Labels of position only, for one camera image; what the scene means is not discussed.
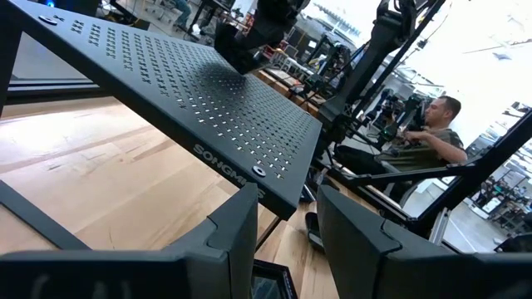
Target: olive t-shirt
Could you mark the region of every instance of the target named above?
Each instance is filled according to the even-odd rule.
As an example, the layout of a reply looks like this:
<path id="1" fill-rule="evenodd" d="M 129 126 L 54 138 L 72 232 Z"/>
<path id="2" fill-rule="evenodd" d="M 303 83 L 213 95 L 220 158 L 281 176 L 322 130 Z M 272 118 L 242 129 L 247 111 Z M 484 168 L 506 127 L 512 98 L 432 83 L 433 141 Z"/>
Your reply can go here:
<path id="1" fill-rule="evenodd" d="M 448 144 L 464 149 L 460 137 L 451 129 L 437 130 L 430 133 Z M 431 169 L 449 164 L 425 141 L 421 141 L 417 145 L 392 147 L 375 156 L 375 160 L 377 162 L 386 161 L 400 171 Z"/>

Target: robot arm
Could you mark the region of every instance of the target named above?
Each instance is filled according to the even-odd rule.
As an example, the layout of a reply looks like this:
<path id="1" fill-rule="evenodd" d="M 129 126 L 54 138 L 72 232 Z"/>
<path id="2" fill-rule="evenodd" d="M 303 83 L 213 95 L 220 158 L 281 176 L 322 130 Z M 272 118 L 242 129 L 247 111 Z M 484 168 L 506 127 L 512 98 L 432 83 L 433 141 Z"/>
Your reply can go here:
<path id="1" fill-rule="evenodd" d="M 216 28 L 214 48 L 239 73 L 246 74 L 268 63 L 260 47 L 277 46 L 284 32 L 297 21 L 296 16 L 310 0 L 259 0 L 253 26 L 247 34 L 229 24 Z"/>

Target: table leg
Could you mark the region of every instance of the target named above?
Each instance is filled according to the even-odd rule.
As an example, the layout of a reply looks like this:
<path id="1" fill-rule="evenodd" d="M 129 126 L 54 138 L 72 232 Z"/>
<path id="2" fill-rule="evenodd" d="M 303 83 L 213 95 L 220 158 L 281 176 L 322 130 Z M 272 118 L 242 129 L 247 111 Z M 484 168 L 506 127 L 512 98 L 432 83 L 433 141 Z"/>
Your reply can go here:
<path id="1" fill-rule="evenodd" d="M 3 106 L 6 104 L 7 89 L 11 74 L 15 66 L 17 57 L 18 44 L 22 31 L 6 21 L 7 16 L 0 14 L 0 116 L 2 115 Z"/>
<path id="2" fill-rule="evenodd" d="M 207 18 L 202 21 L 202 23 L 199 25 L 200 28 L 203 28 L 203 27 L 206 27 L 210 24 L 210 20 L 213 19 L 214 17 L 214 13 L 216 12 L 216 7 L 212 7 L 209 11 L 209 13 L 207 14 Z"/>
<path id="3" fill-rule="evenodd" d="M 259 239 L 257 240 L 257 246 L 255 246 L 255 252 L 257 252 L 261 246 L 263 246 L 264 242 L 266 242 L 266 239 L 273 233 L 275 228 L 281 223 L 281 218 L 278 216 L 275 216 L 275 219 L 268 225 L 266 230 L 264 230 L 263 234 L 260 235 Z"/>
<path id="4" fill-rule="evenodd" d="M 199 5 L 198 7 L 198 12 L 194 15 L 194 19 L 192 19 L 192 23 L 190 24 L 189 26 L 189 30 L 187 31 L 187 33 L 189 33 L 192 37 L 192 26 L 194 26 L 194 24 L 196 24 L 196 22 L 198 21 L 198 19 L 200 18 L 200 15 L 201 15 L 201 12 L 203 11 L 203 9 L 205 8 L 205 4 L 207 3 L 206 0 L 203 0 L 201 2 L 201 4 Z"/>

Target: wooden floor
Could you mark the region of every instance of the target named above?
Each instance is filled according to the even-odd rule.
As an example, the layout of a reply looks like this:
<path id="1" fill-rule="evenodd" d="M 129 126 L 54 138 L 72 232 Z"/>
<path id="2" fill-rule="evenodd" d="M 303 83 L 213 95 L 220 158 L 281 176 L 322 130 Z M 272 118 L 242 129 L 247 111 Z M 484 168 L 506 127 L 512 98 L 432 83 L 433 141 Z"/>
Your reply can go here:
<path id="1" fill-rule="evenodd" d="M 0 179 L 93 249 L 163 248 L 237 191 L 113 98 L 6 107 Z M 301 298 L 335 298 L 305 236 L 315 208 L 300 206 L 255 257 L 288 266 Z M 259 207 L 259 233 L 273 217 Z M 0 253 L 51 248 L 0 207 Z"/>

